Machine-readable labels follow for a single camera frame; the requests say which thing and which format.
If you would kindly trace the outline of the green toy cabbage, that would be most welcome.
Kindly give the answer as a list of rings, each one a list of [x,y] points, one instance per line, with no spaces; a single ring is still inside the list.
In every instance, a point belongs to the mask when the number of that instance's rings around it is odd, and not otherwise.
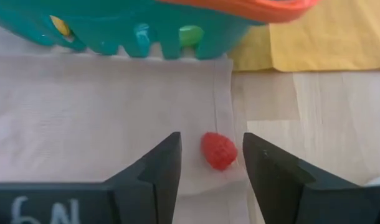
[[[182,47],[194,47],[202,39],[204,31],[198,26],[184,26],[179,29],[179,40]]]

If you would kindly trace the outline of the red toy raspberry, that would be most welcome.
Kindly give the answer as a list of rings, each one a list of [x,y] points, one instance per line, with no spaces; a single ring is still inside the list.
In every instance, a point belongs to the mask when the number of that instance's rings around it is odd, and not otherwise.
[[[208,132],[201,138],[201,151],[207,163],[215,170],[226,170],[236,159],[238,150],[226,136]]]

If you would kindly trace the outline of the yellow cloth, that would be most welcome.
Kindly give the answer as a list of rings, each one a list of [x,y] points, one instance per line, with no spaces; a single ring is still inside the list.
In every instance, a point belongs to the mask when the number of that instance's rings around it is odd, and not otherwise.
[[[236,72],[379,70],[380,0],[321,0],[295,21],[251,27],[229,57]]]

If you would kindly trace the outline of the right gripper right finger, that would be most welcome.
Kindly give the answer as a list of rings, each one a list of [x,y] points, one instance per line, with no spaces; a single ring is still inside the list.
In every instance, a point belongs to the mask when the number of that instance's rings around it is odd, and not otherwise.
[[[243,153],[266,224],[380,224],[380,185],[349,182],[252,133]]]

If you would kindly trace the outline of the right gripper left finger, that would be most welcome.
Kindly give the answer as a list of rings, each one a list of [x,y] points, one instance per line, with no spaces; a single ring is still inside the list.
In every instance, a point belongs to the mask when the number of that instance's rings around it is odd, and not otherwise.
[[[172,224],[181,134],[103,182],[0,183],[0,224]]]

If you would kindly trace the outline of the pale pink cloth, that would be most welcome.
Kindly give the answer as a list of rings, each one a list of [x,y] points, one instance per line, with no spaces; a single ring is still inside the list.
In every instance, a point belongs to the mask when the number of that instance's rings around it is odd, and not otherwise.
[[[245,170],[200,150],[207,132],[234,138],[231,73],[226,57],[71,54],[0,28],[0,182],[105,180],[179,131],[174,224],[250,224]]]

